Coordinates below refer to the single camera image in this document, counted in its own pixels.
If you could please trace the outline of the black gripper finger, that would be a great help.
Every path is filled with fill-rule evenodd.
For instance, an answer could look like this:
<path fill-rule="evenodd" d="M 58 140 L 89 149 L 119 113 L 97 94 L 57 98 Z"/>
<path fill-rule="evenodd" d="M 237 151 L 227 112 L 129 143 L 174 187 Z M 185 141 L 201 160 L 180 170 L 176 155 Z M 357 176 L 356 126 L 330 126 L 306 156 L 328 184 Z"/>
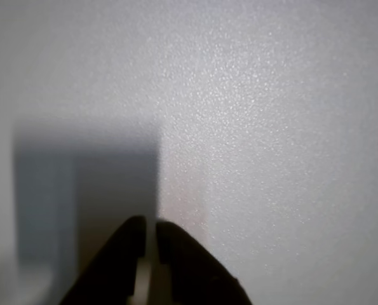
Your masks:
<path fill-rule="evenodd" d="M 126 304 L 134 294 L 138 259 L 145 255 L 146 219 L 127 219 L 98 251 L 61 304 Z"/>
<path fill-rule="evenodd" d="M 239 281 L 195 238 L 169 221 L 156 224 L 159 261 L 170 268 L 172 301 L 251 304 Z"/>

